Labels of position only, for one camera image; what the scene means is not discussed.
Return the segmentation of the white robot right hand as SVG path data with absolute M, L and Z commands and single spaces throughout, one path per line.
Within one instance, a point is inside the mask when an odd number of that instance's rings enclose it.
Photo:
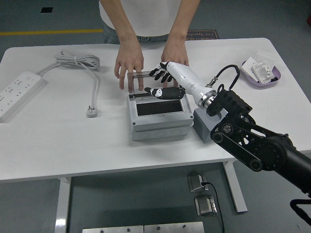
M 175 80 L 178 87 L 149 88 L 144 90 L 160 100 L 180 100 L 185 94 L 193 96 L 198 107 L 208 108 L 216 98 L 216 91 L 207 87 L 189 66 L 175 62 L 159 63 L 156 68 L 150 71 L 149 76 L 155 80 L 162 79 L 161 82 Z

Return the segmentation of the person's right hand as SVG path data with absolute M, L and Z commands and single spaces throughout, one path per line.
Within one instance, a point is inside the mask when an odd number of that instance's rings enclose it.
M 124 89 L 126 73 L 141 72 L 143 69 L 144 57 L 139 42 L 134 39 L 123 41 L 115 62 L 114 74 L 119 80 L 119 88 Z

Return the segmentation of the person's left hand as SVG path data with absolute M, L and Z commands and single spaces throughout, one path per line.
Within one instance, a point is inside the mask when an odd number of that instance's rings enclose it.
M 184 40 L 167 40 L 161 55 L 161 62 L 175 62 L 189 66 Z

